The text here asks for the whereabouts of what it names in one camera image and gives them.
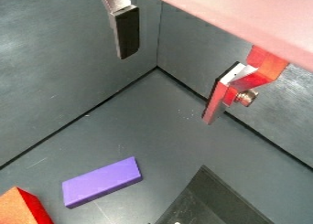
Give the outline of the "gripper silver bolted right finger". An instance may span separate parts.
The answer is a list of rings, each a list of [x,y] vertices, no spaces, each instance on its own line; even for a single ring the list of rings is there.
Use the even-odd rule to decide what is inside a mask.
[[[235,62],[215,79],[201,115],[203,121],[212,124],[235,102],[248,107],[258,96],[254,88],[275,81],[287,65],[286,59],[252,46],[246,64]]]

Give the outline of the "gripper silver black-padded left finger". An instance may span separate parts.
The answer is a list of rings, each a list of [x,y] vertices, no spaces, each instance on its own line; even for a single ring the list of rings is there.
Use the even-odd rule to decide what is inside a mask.
[[[131,0],[101,0],[113,30],[117,57],[127,59],[139,49],[139,8]]]

